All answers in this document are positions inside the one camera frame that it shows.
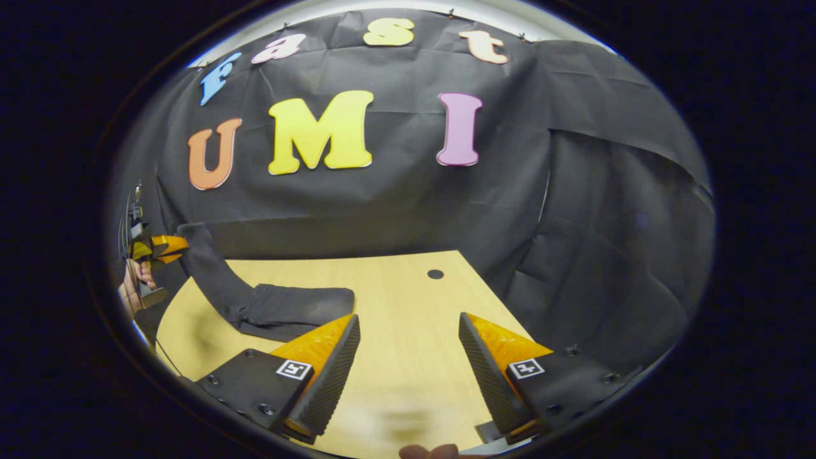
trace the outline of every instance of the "black towel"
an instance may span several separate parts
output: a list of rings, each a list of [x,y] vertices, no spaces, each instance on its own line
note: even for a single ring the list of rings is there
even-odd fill
[[[236,330],[275,341],[291,341],[352,313],[347,288],[250,287],[230,269],[204,223],[180,225],[190,249],[180,258],[206,299]]]

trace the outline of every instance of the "pink letter i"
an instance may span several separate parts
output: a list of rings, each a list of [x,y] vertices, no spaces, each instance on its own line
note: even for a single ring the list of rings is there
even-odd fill
[[[442,166],[472,166],[479,161],[479,153],[473,150],[473,130],[476,126],[476,110],[481,100],[458,92],[443,92],[439,100],[447,108],[445,125],[445,148],[437,154]]]

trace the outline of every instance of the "letter m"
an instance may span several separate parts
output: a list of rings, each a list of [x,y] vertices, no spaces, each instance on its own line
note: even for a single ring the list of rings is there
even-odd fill
[[[331,100],[326,111],[315,120],[303,99],[289,99],[269,109],[275,118],[275,145],[269,173],[291,174],[300,168],[292,144],[297,147],[306,167],[314,169],[320,162],[326,142],[331,148],[324,163],[331,169],[365,167],[371,164],[366,151],[363,126],[366,107],[374,100],[368,91],[345,91]]]

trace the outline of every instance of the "table surface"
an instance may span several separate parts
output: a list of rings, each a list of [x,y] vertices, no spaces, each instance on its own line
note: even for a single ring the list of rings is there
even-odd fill
[[[247,283],[348,287],[355,293],[360,345],[326,433],[309,448],[361,459],[397,458],[412,443],[432,448],[482,444],[490,421],[459,342],[459,314],[475,314],[530,335],[457,251],[332,260],[228,260]],[[444,277],[431,279],[429,270]],[[196,381],[247,348],[282,345],[235,330],[192,278],[158,329],[159,358]]]

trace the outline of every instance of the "black cloth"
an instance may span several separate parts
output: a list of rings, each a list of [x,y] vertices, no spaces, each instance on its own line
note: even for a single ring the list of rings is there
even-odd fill
[[[383,17],[411,20],[414,40],[366,45],[366,26]],[[502,40],[495,50],[508,63],[474,57],[459,36],[473,29]],[[294,33],[307,35],[294,55],[250,63]],[[242,57],[224,87],[201,106],[201,80],[235,51]],[[365,116],[371,165],[332,170],[321,161],[270,175],[269,108],[300,98],[319,118],[351,90],[374,94]],[[442,92],[483,103],[474,166],[436,161]],[[126,153],[150,163],[163,226],[206,222],[225,258],[459,250],[536,341],[577,344],[622,374],[658,358],[696,314],[716,223],[703,156],[659,89],[602,47],[526,42],[428,11],[348,11],[183,70],[157,97]],[[195,189],[188,139],[214,130],[213,170],[215,129],[230,118],[242,120],[231,174],[216,189]]]
[[[291,341],[332,320],[351,314],[354,292],[347,288],[254,288],[239,278],[219,255],[205,224],[178,228],[190,249],[184,269],[221,316],[239,332],[275,341]]]

